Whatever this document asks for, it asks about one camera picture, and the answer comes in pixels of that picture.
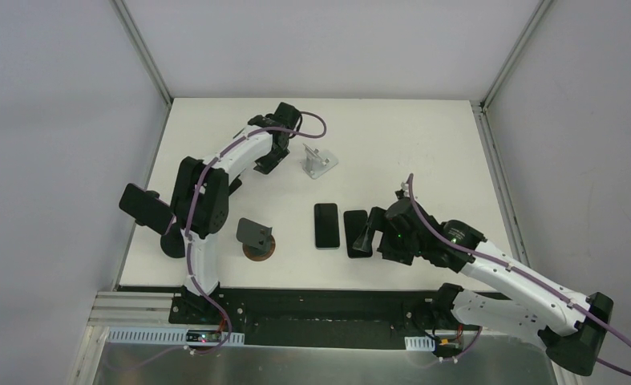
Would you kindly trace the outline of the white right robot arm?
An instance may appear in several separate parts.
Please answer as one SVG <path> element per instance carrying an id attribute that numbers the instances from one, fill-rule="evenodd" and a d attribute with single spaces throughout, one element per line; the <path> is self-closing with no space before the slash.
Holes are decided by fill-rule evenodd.
<path id="1" fill-rule="evenodd" d="M 597 363 L 613 300 L 564 288 L 521 265 L 498 249 L 479 230 L 458 220 L 437 222 L 420 205 L 402 197 L 388 209 L 373 207 L 362 223 L 346 226 L 348 247 L 387 261 L 411 265 L 420 257 L 482 282 L 502 294 L 487 298 L 462 286 L 444 283 L 426 305 L 412 314 L 424 330 L 456 323 L 482 326 L 540 348 L 555 364 L 589 376 Z"/>

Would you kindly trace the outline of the aluminium frame rail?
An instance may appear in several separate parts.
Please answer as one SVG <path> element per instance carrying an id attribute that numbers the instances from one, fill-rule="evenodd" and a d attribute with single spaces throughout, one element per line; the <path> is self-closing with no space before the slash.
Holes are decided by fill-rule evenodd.
<path id="1" fill-rule="evenodd" d="M 173 294 L 98 292 L 88 318 L 89 326 L 168 325 Z"/>

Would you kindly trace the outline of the black round disc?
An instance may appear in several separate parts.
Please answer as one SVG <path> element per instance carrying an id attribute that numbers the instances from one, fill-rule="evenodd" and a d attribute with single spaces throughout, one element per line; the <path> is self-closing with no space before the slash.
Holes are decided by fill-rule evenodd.
<path id="1" fill-rule="evenodd" d="M 181 259 L 186 256 L 186 246 L 181 232 L 170 232 L 160 237 L 160 248 L 163 253 L 173 259 Z"/>

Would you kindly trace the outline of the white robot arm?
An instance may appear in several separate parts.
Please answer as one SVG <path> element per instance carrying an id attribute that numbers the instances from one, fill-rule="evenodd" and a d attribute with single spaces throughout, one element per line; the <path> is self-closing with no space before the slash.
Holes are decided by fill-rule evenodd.
<path id="1" fill-rule="evenodd" d="M 180 291 L 184 299 L 181 310 L 202 315 L 220 313 L 206 297 L 220 283 L 216 240 L 229 216 L 229 184 L 247 168 L 254 169 L 255 161 L 268 154 L 272 144 L 269 130 L 291 134 L 286 128 L 254 126 L 253 118 L 216 155 L 201 160 L 185 157 L 168 203 L 160 199 L 158 192 L 135 184 L 128 184 L 120 198 L 119 209 L 138 226 L 148 227 L 160 237 L 170 232 L 182 233 L 188 276 Z"/>

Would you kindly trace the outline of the grey stand with brown base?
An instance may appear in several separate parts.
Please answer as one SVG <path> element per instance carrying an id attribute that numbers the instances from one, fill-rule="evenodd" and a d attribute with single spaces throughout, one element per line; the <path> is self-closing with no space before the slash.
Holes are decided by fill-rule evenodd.
<path id="1" fill-rule="evenodd" d="M 245 217 L 238 221 L 236 239 L 250 261 L 265 261 L 276 249 L 272 229 Z"/>

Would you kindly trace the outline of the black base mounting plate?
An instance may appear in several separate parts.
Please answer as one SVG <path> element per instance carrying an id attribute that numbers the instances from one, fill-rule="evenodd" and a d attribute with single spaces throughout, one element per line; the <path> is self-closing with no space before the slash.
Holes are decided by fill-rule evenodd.
<path id="1" fill-rule="evenodd" d="M 458 329 L 432 308 L 436 291 L 278 290 L 218 288 L 209 300 L 174 293 L 171 324 L 215 325 L 227 314 L 245 344 L 401 350 L 407 337 Z"/>

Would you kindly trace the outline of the black phone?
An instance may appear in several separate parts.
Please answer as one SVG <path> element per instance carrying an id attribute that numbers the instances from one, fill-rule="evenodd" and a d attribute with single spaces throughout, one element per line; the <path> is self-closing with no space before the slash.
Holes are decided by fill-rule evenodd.
<path id="1" fill-rule="evenodd" d="M 346 253 L 348 258 L 367 258 L 372 252 L 362 252 L 353 248 L 355 241 L 363 232 L 368 214 L 366 210 L 350 210 L 343 213 L 344 230 L 346 237 Z"/>

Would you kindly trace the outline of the dark phone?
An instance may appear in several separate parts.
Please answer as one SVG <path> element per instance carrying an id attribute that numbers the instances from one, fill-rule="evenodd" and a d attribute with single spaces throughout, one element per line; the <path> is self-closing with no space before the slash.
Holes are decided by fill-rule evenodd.
<path id="1" fill-rule="evenodd" d="M 340 229 L 338 206 L 335 203 L 317 203 L 313 207 L 314 244 L 317 249 L 338 249 Z"/>

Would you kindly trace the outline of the black folding phone stand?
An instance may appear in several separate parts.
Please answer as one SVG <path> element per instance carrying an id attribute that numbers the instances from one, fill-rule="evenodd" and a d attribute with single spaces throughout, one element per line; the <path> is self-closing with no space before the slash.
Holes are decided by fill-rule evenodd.
<path id="1" fill-rule="evenodd" d="M 229 184 L 229 195 L 232 196 L 241 186 L 243 185 L 242 180 L 237 177 Z"/>

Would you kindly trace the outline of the silver metal phone stand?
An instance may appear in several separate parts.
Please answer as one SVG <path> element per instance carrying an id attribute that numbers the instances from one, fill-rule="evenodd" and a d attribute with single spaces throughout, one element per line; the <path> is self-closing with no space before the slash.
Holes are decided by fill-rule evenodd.
<path id="1" fill-rule="evenodd" d="M 318 179 L 326 172 L 338 165 L 338 158 L 327 150 L 311 148 L 304 144 L 305 159 L 301 162 L 301 168 L 305 174 L 313 180 Z"/>

